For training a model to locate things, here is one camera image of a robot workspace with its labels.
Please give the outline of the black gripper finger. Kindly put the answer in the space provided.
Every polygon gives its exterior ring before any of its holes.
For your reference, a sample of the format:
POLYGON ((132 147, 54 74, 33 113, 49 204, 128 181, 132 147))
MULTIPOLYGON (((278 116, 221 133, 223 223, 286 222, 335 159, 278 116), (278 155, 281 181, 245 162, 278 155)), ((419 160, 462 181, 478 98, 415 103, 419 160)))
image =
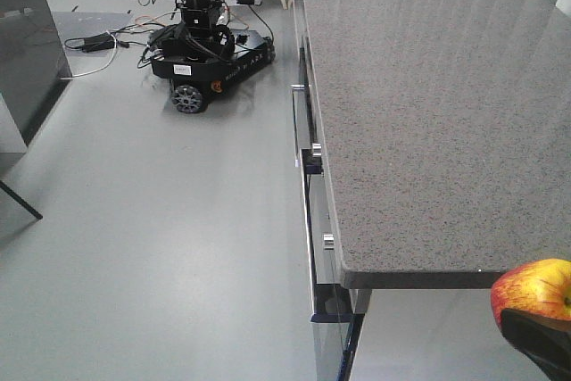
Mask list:
POLYGON ((526 311, 501 311, 501 334, 549 380, 570 379, 570 321, 526 311))

